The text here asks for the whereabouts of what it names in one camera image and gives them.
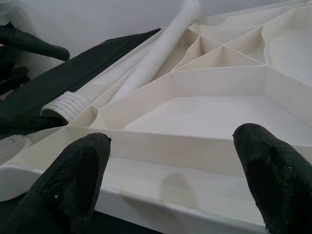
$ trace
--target white rolled cylinder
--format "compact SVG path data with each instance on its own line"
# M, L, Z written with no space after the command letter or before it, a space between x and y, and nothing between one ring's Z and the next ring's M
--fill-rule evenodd
M181 38L187 27L200 16L200 2L185 0L179 13L137 65L110 103L149 83Z
M151 49L152 45L153 43L132 55L112 70L93 80L90 84L83 86L77 91L77 93L84 96L90 103L92 103L98 96L104 93L117 80L137 65Z
M89 104L84 96L67 91L57 99L44 105L40 114L48 117L62 117L70 122L85 110Z

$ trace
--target black object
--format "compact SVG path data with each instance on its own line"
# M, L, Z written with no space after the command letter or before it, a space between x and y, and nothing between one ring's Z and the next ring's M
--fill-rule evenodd
M2 74L0 77L0 95L16 90L22 84L29 82L30 79L27 73L28 69L26 67L18 67L7 74Z
M24 195L10 201L0 202L0 223L18 205ZM85 234L160 234L124 220L94 211Z
M311 234L311 164L257 124L237 128L234 144L268 231Z
M47 71L1 101L1 115L3 117L13 117L14 115L39 116L40 110L45 104L66 91L77 91L159 30L107 40ZM0 126L0 139L10 136L1 132L1 129Z
M2 234L84 233L98 199L111 139L87 135L67 146L5 220Z
M1 133L4 135L26 135L40 130L63 126L62 119L28 115L2 116L0 113Z
M14 29L12 23L8 23L3 27ZM18 54L19 51L11 46L0 46L0 79L4 79L12 71Z
M0 25L0 44L62 61L67 61L70 57L68 50L65 48L51 45L29 33L22 32L14 27L8 27L7 25Z

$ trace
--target white plastic tray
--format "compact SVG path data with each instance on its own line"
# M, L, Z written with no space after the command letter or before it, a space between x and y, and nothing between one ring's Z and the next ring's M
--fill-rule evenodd
M261 124L312 163L311 10L291 3L191 25L153 82L107 105L126 74L3 164L0 200L26 192L69 143L102 132L112 153L97 210L163 233L264 234L232 134Z

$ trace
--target white wall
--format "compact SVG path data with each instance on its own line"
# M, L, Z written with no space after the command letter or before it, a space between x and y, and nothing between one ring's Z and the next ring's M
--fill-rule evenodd
M203 16L283 0L201 0ZM66 47L71 57L107 39L158 28L179 10L182 0L15 0L21 29ZM35 77L60 64L56 59L27 55L24 63Z

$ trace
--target black cloth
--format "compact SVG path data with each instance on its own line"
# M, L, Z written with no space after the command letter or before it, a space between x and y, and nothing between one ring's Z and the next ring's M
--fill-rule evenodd
M24 195L0 202L0 223L13 211ZM94 211L85 234L160 234L133 223Z
M15 29L12 23L8 23L2 27ZM12 71L18 54L19 50L14 47L8 45L0 46L0 80L4 80Z
M2 116L0 114L0 131L5 136L27 135L31 132L60 126L63 126L63 121L56 117L28 115Z
M40 110L45 104L66 91L77 91L159 30L107 40L45 72L1 101L0 115L11 119L16 115L39 117ZM0 126L0 139L8 136L1 132Z
M27 76L28 69L26 67L18 67L3 74L0 77L0 95L3 95L11 90L16 90L22 84L30 81Z

